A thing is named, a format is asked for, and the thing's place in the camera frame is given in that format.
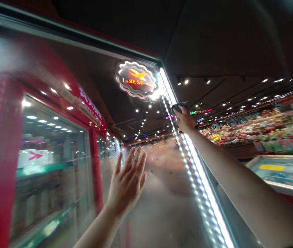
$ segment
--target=green shelf edge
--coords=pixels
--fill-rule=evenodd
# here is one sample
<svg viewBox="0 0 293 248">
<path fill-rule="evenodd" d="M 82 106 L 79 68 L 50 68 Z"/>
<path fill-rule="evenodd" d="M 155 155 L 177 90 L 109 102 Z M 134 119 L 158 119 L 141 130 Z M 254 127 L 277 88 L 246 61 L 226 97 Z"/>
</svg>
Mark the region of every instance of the green shelf edge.
<svg viewBox="0 0 293 248">
<path fill-rule="evenodd" d="M 31 177 L 31 176 L 46 174 L 49 172 L 67 168 L 71 166 L 72 164 L 73 164 L 72 162 L 67 162 L 67 163 L 61 163 L 61 164 L 34 165 L 34 166 L 27 166 L 24 168 L 18 168 L 17 178 L 21 179 L 24 177 Z"/>
<path fill-rule="evenodd" d="M 58 213 L 52 220 L 49 220 L 47 225 L 44 225 L 44 227 L 41 228 L 37 234 L 35 234 L 32 238 L 26 241 L 23 245 L 15 246 L 14 248 L 35 248 L 40 242 L 42 242 L 44 239 L 46 239 L 47 237 L 51 236 L 51 234 L 54 233 L 56 228 L 61 224 L 61 222 L 68 215 L 68 213 L 71 212 L 76 207 L 77 203 L 78 203 L 78 200 L 72 203 L 71 205 L 69 205 L 64 210 L 62 210 L 60 213 Z M 50 229 L 50 233 L 48 235 L 44 233 L 44 230 L 47 227 L 49 227 Z"/>
</svg>

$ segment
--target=pink arrow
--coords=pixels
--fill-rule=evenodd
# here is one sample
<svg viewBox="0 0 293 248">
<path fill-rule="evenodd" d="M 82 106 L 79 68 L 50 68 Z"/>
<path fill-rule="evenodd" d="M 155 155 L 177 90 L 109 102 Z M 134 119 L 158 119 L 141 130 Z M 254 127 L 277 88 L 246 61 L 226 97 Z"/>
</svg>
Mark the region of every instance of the pink arrow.
<svg viewBox="0 0 293 248">
<path fill-rule="evenodd" d="M 40 158 L 40 157 L 43 157 L 42 154 L 38 154 L 38 153 L 35 153 L 35 152 L 31 152 L 31 151 L 30 151 L 29 153 L 32 154 L 32 155 L 34 155 L 34 156 L 30 157 L 30 158 L 28 159 L 28 161 L 33 160 L 34 158 L 35 158 L 35 159 L 38 159 L 38 158 Z"/>
</svg>

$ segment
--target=right hand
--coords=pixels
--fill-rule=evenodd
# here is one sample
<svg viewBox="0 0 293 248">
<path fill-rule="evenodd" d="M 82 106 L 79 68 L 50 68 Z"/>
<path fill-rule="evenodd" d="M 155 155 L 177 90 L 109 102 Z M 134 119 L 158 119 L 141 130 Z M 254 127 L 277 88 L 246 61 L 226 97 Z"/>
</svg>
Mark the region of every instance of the right hand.
<svg viewBox="0 0 293 248">
<path fill-rule="evenodd" d="M 185 107 L 181 105 L 178 107 L 181 109 L 182 113 L 178 112 L 176 109 L 173 109 L 176 114 L 177 124 L 183 133 L 189 134 L 195 130 L 196 122 L 193 120 L 189 111 Z"/>
</svg>

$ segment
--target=store shelf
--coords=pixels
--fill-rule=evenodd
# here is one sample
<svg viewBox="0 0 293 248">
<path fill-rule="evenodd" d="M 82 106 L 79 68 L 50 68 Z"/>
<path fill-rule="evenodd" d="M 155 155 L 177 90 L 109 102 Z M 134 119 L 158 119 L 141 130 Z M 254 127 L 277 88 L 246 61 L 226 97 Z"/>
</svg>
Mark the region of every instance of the store shelf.
<svg viewBox="0 0 293 248">
<path fill-rule="evenodd" d="M 61 224 L 65 217 L 76 207 L 78 200 L 63 209 L 49 215 L 46 219 L 35 225 L 28 233 L 9 245 L 10 248 L 34 248 L 49 237 Z"/>
<path fill-rule="evenodd" d="M 27 166 L 24 168 L 18 168 L 17 179 L 23 179 L 25 177 L 37 176 L 37 175 L 49 173 L 52 171 L 57 171 L 72 165 L 73 165 L 72 162 L 67 162 L 67 163 L 61 163 L 61 164 L 33 165 L 33 166 Z"/>
</svg>

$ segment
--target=logo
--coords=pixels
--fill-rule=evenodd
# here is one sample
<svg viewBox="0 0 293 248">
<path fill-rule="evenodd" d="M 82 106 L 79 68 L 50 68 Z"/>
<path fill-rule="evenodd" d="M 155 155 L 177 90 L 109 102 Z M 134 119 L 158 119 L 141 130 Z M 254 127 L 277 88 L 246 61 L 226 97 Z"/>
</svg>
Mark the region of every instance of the logo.
<svg viewBox="0 0 293 248">
<path fill-rule="evenodd" d="M 122 90 L 141 99 L 151 96 L 158 88 L 152 71 L 137 62 L 118 63 L 116 76 Z"/>
<path fill-rule="evenodd" d="M 34 156 L 32 156 L 32 157 L 30 157 L 28 160 L 30 161 L 30 160 L 33 160 L 34 158 L 35 159 L 38 159 L 38 158 L 41 158 L 41 157 L 43 157 L 43 155 L 42 154 L 38 154 L 38 153 L 35 153 L 35 152 L 32 152 L 32 151 L 30 151 L 29 152 L 31 155 L 34 155 Z"/>
</svg>

